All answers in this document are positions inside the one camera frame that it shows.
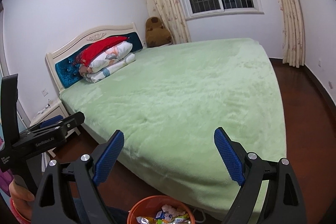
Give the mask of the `person's left hand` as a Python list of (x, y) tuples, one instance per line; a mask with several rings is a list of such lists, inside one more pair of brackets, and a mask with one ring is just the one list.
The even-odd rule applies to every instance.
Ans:
[(18, 185), (14, 180), (9, 185), (11, 200), (17, 212), (23, 219), (31, 221), (33, 208), (30, 203), (35, 200), (35, 196), (26, 188)]

